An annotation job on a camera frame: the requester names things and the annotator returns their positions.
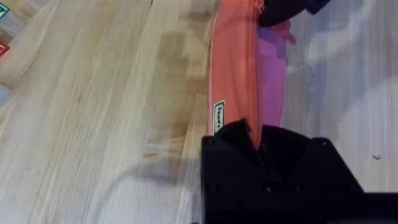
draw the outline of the red marker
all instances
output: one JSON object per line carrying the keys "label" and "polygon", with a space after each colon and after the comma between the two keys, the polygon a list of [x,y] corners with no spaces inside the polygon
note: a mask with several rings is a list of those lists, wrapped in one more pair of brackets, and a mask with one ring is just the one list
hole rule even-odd
{"label": "red marker", "polygon": [[3,56],[5,53],[9,51],[10,47],[8,47],[6,44],[0,42],[0,58]]}

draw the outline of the light wood surface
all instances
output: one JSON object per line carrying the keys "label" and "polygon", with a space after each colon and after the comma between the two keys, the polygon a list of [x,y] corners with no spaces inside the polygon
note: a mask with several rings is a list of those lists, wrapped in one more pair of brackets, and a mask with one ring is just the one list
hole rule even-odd
{"label": "light wood surface", "polygon": [[[335,0],[293,21],[284,126],[331,138],[366,190],[398,189],[394,8]],[[214,15],[162,0],[37,13],[0,59],[0,223],[200,222]]]}

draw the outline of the salmon pink bag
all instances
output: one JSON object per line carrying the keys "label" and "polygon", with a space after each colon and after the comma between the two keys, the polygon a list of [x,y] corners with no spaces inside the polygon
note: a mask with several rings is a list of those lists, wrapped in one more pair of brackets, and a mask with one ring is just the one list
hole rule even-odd
{"label": "salmon pink bag", "polygon": [[292,16],[319,11],[328,0],[222,0],[213,28],[208,134],[245,119],[255,148],[263,124],[278,126]]}

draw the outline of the colored tag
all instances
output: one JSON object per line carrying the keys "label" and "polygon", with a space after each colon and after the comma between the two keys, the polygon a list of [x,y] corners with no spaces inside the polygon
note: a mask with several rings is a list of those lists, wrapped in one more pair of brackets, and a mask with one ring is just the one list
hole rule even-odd
{"label": "colored tag", "polygon": [[0,42],[0,57],[3,56],[10,49],[6,44]]}
{"label": "colored tag", "polygon": [[0,2],[0,19],[7,14],[10,9]]}
{"label": "colored tag", "polygon": [[213,113],[214,133],[216,133],[224,126],[224,106],[225,106],[225,100],[222,100],[214,104],[214,113]]}

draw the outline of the orange fabric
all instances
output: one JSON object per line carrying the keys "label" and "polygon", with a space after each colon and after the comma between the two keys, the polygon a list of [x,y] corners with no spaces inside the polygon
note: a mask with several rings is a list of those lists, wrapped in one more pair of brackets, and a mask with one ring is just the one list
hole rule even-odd
{"label": "orange fabric", "polygon": [[262,0],[223,0],[211,45],[208,134],[245,118],[256,147],[261,140],[261,99],[256,80],[257,15]]}

